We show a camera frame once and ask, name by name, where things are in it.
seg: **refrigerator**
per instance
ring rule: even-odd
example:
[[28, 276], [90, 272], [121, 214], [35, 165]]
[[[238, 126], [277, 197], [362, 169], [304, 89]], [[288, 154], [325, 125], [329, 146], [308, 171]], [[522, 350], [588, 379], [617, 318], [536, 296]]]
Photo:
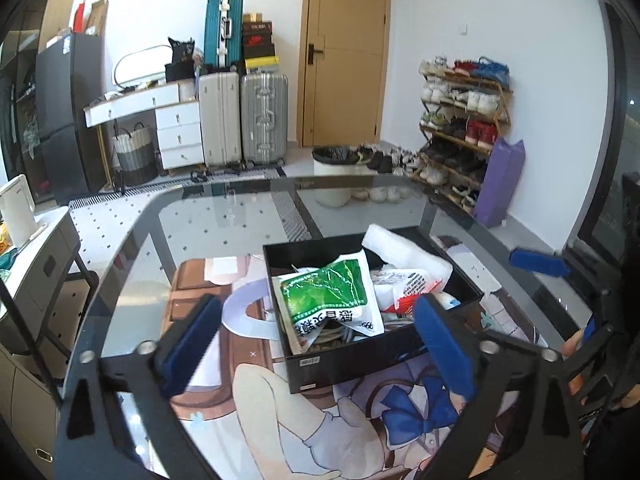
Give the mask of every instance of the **refrigerator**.
[[36, 115], [51, 192], [58, 205], [97, 193], [106, 176], [98, 131], [84, 108], [102, 95], [102, 40], [69, 34], [36, 57]]

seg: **silver suitcase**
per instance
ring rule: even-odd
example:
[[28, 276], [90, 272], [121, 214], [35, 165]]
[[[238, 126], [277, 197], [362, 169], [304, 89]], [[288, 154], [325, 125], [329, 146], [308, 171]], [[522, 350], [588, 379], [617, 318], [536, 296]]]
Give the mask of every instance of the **silver suitcase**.
[[261, 72], [245, 75], [241, 85], [242, 148], [247, 167], [284, 165], [289, 123], [287, 76]]
[[207, 166], [240, 163], [239, 76], [235, 72], [203, 75], [198, 82], [202, 149]]

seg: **white suitcase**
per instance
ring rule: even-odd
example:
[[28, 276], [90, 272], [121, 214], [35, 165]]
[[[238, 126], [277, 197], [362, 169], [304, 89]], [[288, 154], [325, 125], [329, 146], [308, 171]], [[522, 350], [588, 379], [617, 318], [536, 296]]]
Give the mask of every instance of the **white suitcase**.
[[200, 127], [204, 163], [226, 166], [240, 163], [240, 84], [235, 72], [200, 77]]

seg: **purple bag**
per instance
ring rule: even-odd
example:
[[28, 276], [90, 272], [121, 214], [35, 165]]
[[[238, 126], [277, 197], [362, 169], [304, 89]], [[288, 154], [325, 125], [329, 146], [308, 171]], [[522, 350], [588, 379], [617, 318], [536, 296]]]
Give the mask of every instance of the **purple bag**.
[[524, 159], [524, 142], [520, 140], [511, 146], [502, 137], [498, 138], [474, 209], [474, 217], [482, 225], [495, 227], [507, 218], [507, 209], [522, 174]]

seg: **door frame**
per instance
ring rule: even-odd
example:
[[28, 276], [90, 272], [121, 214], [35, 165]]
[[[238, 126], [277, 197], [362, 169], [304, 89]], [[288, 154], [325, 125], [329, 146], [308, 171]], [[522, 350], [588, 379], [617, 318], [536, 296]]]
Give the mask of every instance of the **door frame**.
[[[391, 0], [385, 3], [385, 33], [382, 49], [382, 73], [380, 74], [380, 97], [378, 98], [378, 114], [376, 117], [376, 134], [374, 141], [380, 140], [382, 128], [382, 110], [385, 104], [386, 70], [388, 64], [389, 32], [391, 24]], [[305, 80], [306, 80], [306, 38], [309, 24], [309, 0], [302, 0], [302, 22], [300, 24], [300, 54], [298, 58], [298, 106], [296, 111], [296, 140], [298, 146], [304, 146], [304, 115], [305, 115]]]

